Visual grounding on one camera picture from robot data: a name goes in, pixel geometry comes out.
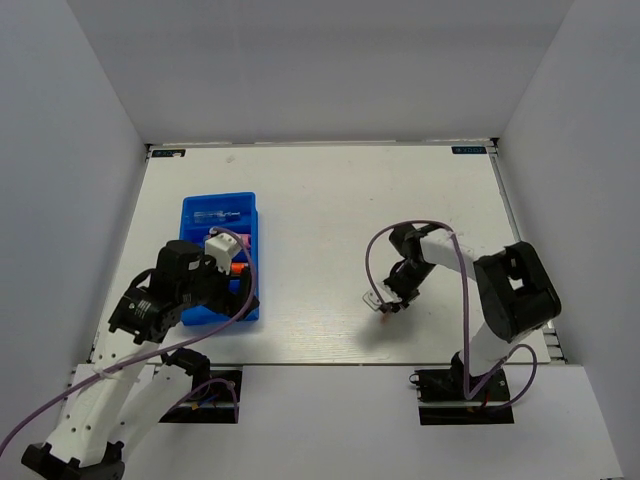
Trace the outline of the pink eraser-topped pen case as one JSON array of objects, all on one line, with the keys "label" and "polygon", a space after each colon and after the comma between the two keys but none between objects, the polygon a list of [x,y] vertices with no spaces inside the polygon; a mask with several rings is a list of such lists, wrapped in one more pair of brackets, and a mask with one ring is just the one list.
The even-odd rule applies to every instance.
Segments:
[{"label": "pink eraser-topped pen case", "polygon": [[241,240],[242,244],[244,245],[245,248],[250,249],[251,248],[251,235],[250,234],[240,234],[238,233],[237,236],[239,237],[239,239]]}]

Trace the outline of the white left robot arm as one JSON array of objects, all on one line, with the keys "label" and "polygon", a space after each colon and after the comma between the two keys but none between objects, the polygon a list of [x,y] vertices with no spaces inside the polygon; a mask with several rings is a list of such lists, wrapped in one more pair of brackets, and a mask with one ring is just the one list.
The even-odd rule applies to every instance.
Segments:
[{"label": "white left robot arm", "polygon": [[43,479],[120,479],[127,458],[164,415],[199,401],[213,385],[229,388],[191,341],[163,341],[186,310],[204,307],[234,323],[258,307],[255,266],[232,271],[234,258],[247,251],[228,230],[203,245],[167,242],[117,303],[93,375],[71,387],[70,409],[46,440],[26,447],[22,465]]}]

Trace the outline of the orange highlighter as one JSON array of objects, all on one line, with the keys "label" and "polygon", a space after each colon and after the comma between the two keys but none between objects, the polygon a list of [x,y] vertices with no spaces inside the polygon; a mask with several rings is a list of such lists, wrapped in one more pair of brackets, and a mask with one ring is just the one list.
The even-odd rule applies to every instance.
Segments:
[{"label": "orange highlighter", "polygon": [[240,275],[247,267],[247,263],[234,262],[231,264],[231,273],[233,275]]}]

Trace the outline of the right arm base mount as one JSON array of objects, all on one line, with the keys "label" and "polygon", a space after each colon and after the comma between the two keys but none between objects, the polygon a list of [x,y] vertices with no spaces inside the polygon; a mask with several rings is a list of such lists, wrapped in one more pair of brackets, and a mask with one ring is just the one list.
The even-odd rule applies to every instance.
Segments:
[{"label": "right arm base mount", "polygon": [[472,399],[454,384],[448,369],[419,369],[409,376],[417,393],[421,426],[480,426],[514,423],[507,378],[499,370]]}]

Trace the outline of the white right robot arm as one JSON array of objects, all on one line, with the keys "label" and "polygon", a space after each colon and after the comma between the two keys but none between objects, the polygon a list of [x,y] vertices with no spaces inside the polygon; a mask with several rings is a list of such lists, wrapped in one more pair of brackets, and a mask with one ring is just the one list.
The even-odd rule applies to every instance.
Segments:
[{"label": "white right robot arm", "polygon": [[518,342],[561,313],[560,297],[537,251],[527,242],[478,255],[442,222],[401,222],[387,231],[401,260],[364,295],[372,309],[383,313],[407,309],[437,267],[461,275],[463,346],[452,359],[451,384],[463,398],[484,391],[489,376]]}]

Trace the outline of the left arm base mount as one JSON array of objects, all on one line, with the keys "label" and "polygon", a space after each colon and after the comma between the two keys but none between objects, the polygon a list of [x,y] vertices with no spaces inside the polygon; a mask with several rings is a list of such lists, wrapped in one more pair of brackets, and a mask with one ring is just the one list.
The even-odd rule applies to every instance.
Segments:
[{"label": "left arm base mount", "polygon": [[196,380],[198,387],[187,400],[174,406],[160,419],[165,424],[237,424],[240,414],[243,370],[212,369],[212,383],[200,387],[206,378]]}]

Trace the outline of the clear blue-tipped pen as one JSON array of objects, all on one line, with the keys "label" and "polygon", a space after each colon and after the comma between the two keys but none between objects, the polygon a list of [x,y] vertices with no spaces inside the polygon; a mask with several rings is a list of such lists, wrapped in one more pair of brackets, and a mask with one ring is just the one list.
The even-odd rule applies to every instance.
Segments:
[{"label": "clear blue-tipped pen", "polygon": [[238,221],[242,218],[239,211],[197,211],[193,213],[194,224],[219,224]]}]

